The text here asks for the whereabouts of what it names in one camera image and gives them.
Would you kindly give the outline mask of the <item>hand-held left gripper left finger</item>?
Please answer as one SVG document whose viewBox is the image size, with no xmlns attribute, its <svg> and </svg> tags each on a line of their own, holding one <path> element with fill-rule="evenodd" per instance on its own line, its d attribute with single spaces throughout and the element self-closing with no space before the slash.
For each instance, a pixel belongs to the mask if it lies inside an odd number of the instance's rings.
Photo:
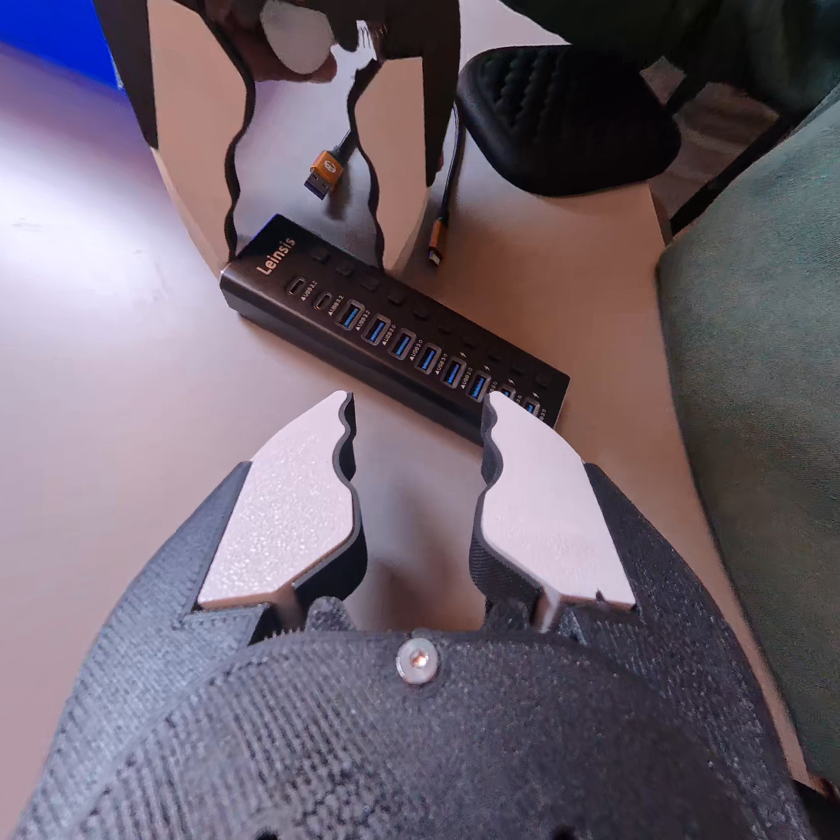
<svg viewBox="0 0 840 840">
<path fill-rule="evenodd" d="M 202 610 L 267 605 L 282 629 L 298 629 L 317 599 L 360 585 L 354 437 L 354 396 L 336 391 L 260 448 L 198 592 Z"/>
</svg>

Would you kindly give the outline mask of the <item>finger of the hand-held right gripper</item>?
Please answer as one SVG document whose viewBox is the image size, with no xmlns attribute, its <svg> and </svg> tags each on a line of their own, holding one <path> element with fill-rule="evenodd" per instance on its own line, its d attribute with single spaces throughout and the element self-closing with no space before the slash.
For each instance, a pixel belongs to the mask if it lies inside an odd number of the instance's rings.
<svg viewBox="0 0 840 840">
<path fill-rule="evenodd" d="M 150 7 L 157 147 L 168 193 L 219 277 L 237 244 L 228 219 L 238 184 L 230 151 L 247 123 L 249 89 L 210 25 L 189 7 Z"/>
<path fill-rule="evenodd" d="M 385 273 L 402 274 L 428 202 L 423 59 L 372 61 L 358 72 L 349 107 L 371 174 L 377 259 Z"/>
</svg>

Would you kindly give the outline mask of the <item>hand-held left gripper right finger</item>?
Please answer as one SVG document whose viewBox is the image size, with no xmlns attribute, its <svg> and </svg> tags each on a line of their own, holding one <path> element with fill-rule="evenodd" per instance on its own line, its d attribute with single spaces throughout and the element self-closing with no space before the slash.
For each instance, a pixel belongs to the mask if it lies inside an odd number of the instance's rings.
<svg viewBox="0 0 840 840">
<path fill-rule="evenodd" d="M 585 463 L 551 426 L 490 393 L 469 572 L 494 606 L 517 602 L 538 632 L 568 606 L 628 612 L 637 599 Z"/>
</svg>

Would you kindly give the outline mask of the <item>black cable orange plugs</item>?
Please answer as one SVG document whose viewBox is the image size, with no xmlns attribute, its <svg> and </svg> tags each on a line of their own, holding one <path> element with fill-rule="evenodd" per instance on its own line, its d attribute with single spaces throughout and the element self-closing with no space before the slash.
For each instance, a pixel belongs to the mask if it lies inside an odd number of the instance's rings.
<svg viewBox="0 0 840 840">
<path fill-rule="evenodd" d="M 427 247 L 427 258 L 435 268 L 441 265 L 445 257 L 451 198 L 459 181 L 466 147 L 466 126 L 463 124 L 457 103 L 453 106 L 453 123 L 455 126 L 455 145 L 448 167 L 439 212 L 434 221 Z M 322 151 L 311 165 L 309 176 L 305 181 L 305 186 L 309 189 L 309 192 L 320 200 L 333 193 L 357 146 L 358 141 L 355 132 L 349 129 L 337 145 L 330 150 Z"/>
</svg>

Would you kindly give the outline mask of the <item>black usb hub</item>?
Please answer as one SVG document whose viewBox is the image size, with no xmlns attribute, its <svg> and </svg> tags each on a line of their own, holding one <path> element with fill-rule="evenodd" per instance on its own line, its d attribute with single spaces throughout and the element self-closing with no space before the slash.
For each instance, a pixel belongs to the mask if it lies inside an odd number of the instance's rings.
<svg viewBox="0 0 840 840">
<path fill-rule="evenodd" d="M 559 421 L 567 374 L 282 215 L 220 289 L 245 319 L 475 444 L 492 392 Z"/>
</svg>

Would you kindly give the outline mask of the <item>blue plastic bin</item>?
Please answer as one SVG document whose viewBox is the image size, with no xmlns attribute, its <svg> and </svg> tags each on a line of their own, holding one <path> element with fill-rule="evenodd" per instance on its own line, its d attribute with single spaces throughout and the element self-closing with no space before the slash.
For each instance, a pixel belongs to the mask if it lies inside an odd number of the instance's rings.
<svg viewBox="0 0 840 840">
<path fill-rule="evenodd" d="M 123 89 L 92 1 L 2 1 L 1 41 Z"/>
</svg>

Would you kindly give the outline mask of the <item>person's right hand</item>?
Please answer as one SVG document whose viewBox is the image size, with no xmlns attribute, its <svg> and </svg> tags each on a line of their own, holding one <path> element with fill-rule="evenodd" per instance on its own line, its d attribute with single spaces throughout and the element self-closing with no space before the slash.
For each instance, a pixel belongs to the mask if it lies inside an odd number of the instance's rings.
<svg viewBox="0 0 840 840">
<path fill-rule="evenodd" d="M 282 63 L 270 47 L 259 19 L 264 2 L 205 1 L 204 5 L 209 19 L 225 32 L 255 81 L 328 83 L 335 78 L 338 63 L 331 50 L 320 66 L 306 75 Z"/>
</svg>

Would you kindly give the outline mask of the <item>black ribbed cushion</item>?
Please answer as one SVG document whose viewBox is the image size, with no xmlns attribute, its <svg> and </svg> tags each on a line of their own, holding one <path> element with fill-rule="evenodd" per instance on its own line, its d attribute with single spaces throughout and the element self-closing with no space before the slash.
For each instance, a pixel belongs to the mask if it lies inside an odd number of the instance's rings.
<svg viewBox="0 0 840 840">
<path fill-rule="evenodd" d="M 679 128 L 635 65 L 572 45 L 489 49 L 458 75 L 458 110 L 505 181 L 577 196 L 645 182 L 681 147 Z"/>
</svg>

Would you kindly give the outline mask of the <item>person's green torso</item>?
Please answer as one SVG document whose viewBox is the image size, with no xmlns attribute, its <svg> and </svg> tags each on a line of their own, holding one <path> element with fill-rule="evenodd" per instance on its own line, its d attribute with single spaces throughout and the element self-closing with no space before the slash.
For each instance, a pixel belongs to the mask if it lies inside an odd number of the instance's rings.
<svg viewBox="0 0 840 840">
<path fill-rule="evenodd" d="M 703 508 L 808 770 L 839 780 L 839 90 L 658 262 Z"/>
</svg>

